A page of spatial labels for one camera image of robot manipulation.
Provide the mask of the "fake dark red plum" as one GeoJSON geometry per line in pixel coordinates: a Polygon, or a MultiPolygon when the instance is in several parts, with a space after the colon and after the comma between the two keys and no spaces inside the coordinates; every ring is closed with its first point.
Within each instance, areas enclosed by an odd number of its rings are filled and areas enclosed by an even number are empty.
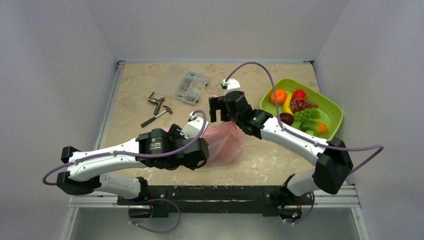
{"type": "Polygon", "coordinates": [[[279,119],[286,125],[292,126],[295,118],[292,114],[283,112],[279,114],[279,119]]]}

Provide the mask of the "fake red strawberry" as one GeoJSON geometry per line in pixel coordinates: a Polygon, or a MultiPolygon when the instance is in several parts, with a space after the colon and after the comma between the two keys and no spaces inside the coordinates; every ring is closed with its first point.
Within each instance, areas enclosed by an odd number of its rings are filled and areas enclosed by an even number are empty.
{"type": "Polygon", "coordinates": [[[300,101],[304,101],[307,98],[307,94],[302,90],[302,89],[297,89],[293,94],[292,94],[292,100],[300,100],[300,101]]]}

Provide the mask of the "fake red grapes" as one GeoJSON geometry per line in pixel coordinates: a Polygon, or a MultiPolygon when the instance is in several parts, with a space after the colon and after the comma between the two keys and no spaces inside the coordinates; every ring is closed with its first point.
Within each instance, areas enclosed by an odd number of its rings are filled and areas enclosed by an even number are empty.
{"type": "Polygon", "coordinates": [[[290,109],[293,113],[303,111],[305,109],[317,109],[318,105],[306,99],[295,99],[290,103],[290,109]]]}

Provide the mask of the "fake green lime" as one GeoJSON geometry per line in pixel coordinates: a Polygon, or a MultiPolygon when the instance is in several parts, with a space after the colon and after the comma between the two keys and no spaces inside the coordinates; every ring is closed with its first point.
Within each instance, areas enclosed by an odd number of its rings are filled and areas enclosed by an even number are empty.
{"type": "Polygon", "coordinates": [[[306,130],[305,133],[311,136],[315,136],[315,137],[317,136],[313,130],[306,130]]]}

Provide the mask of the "aluminium frame rail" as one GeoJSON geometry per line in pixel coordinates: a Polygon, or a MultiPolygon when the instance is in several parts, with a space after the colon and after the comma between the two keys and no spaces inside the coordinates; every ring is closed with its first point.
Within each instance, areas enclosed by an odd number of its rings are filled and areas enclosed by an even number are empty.
{"type": "MultiPolygon", "coordinates": [[[[111,121],[111,115],[113,114],[117,94],[119,92],[120,83],[122,81],[126,60],[119,60],[116,64],[115,76],[112,80],[111,89],[109,92],[108,100],[106,102],[105,112],[101,121],[94,149],[102,149],[104,147],[109,124],[111,121]]],[[[71,240],[73,238],[73,231],[77,222],[79,211],[83,208],[107,208],[117,206],[117,196],[111,193],[93,192],[88,195],[73,196],[71,197],[64,228],[60,235],[61,240],[71,240]]]]}

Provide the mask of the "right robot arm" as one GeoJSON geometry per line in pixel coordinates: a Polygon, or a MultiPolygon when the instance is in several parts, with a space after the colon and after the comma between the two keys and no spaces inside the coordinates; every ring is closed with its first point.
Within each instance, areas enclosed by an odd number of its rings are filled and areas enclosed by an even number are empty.
{"type": "Polygon", "coordinates": [[[253,109],[242,91],[210,97],[209,115],[212,122],[217,120],[217,111],[220,112],[221,121],[232,121],[246,135],[291,150],[314,166],[313,170],[291,175],[284,182],[280,196],[288,204],[316,190],[337,194],[353,169],[342,140],[334,138],[328,141],[281,123],[279,117],[264,110],[253,109]]]}

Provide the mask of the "clear screw organizer box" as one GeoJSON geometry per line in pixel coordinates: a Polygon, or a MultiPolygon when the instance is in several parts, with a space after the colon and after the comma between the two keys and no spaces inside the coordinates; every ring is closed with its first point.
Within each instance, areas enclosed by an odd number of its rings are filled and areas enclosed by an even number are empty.
{"type": "Polygon", "coordinates": [[[191,106],[195,106],[209,85],[210,77],[198,70],[187,69],[172,93],[172,97],[191,106]]]}

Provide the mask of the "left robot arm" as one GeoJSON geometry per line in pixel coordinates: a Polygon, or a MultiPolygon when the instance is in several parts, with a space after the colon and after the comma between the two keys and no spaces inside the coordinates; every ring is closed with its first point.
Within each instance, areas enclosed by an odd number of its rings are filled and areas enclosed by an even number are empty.
{"type": "Polygon", "coordinates": [[[121,145],[91,152],[69,146],[62,151],[66,171],[57,175],[56,185],[68,195],[80,196],[101,191],[116,194],[142,205],[152,197],[142,177],[125,178],[114,171],[131,168],[190,170],[203,167],[209,158],[204,138],[185,138],[182,128],[172,124],[169,130],[155,128],[121,145]]]}

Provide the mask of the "pink plastic bag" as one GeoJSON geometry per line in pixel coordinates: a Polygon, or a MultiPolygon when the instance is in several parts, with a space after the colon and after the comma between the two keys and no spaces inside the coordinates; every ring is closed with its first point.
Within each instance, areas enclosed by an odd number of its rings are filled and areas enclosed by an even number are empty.
{"type": "Polygon", "coordinates": [[[202,138],[208,143],[209,150],[206,167],[234,162],[244,150],[244,133],[232,121],[208,127],[202,138]]]}

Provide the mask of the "fake green grapes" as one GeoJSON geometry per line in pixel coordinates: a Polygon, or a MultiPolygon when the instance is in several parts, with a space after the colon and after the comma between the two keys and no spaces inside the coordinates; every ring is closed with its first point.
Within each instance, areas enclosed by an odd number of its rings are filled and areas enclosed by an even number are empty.
{"type": "Polygon", "coordinates": [[[317,108],[305,108],[303,110],[295,112],[293,116],[294,120],[297,122],[316,120],[321,117],[320,112],[317,108]]]}

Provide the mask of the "fake mango green orange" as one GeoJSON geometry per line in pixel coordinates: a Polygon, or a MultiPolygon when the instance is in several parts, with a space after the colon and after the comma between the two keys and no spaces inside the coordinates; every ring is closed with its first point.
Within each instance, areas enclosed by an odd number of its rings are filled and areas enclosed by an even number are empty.
{"type": "Polygon", "coordinates": [[[303,132],[313,131],[317,135],[325,134],[328,131],[328,127],[324,123],[315,120],[305,120],[299,128],[303,132]]]}

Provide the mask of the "black metal clamp tool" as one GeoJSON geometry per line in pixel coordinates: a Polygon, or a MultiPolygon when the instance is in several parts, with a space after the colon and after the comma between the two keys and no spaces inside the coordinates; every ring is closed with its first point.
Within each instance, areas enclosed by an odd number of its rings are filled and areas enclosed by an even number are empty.
{"type": "Polygon", "coordinates": [[[154,98],[154,97],[153,97],[153,96],[154,96],[154,94],[155,94],[155,92],[153,91],[153,92],[150,94],[150,96],[148,97],[147,102],[148,102],[148,103],[150,103],[150,104],[155,105],[155,109],[154,109],[154,111],[153,111],[153,114],[156,116],[156,115],[159,113],[159,110],[160,110],[160,108],[161,108],[161,106],[162,106],[162,104],[163,104],[163,102],[164,102],[165,98],[164,98],[164,97],[161,97],[161,98],[154,98]]]}

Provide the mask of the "fake banana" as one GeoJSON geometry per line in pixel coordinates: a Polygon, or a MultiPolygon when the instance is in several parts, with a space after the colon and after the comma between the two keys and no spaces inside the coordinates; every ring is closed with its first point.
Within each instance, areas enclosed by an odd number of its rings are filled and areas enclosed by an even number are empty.
{"type": "Polygon", "coordinates": [[[293,93],[292,92],[290,92],[290,93],[288,93],[286,95],[286,99],[285,99],[284,103],[282,104],[282,111],[283,111],[283,113],[287,113],[287,114],[293,115],[293,112],[291,110],[291,101],[292,101],[292,98],[293,98],[293,93]]]}

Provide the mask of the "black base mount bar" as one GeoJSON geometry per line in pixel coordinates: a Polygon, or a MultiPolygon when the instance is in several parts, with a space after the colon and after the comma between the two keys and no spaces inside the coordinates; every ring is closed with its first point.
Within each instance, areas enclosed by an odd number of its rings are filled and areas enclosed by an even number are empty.
{"type": "Polygon", "coordinates": [[[148,216],[166,218],[170,213],[261,214],[297,220],[302,207],[311,205],[311,192],[291,195],[279,185],[206,186],[151,185],[134,199],[117,199],[117,205],[134,209],[144,206],[148,216]]]}

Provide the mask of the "green plastic tray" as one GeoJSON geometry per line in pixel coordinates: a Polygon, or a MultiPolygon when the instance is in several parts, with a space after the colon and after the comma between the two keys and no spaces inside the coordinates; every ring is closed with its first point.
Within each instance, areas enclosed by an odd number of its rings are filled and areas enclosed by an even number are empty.
{"type": "MultiPolygon", "coordinates": [[[[306,93],[306,99],[317,104],[320,118],[316,121],[321,122],[327,126],[327,132],[318,135],[320,138],[332,140],[337,133],[344,117],[343,110],[332,100],[322,95],[319,90],[315,90],[300,81],[296,81],[290,78],[282,79],[275,84],[276,89],[283,89],[285,92],[294,93],[300,89],[306,93]]],[[[272,87],[262,96],[259,102],[259,109],[264,110],[268,113],[277,115],[275,105],[270,102],[270,95],[272,93],[272,87]]]]}

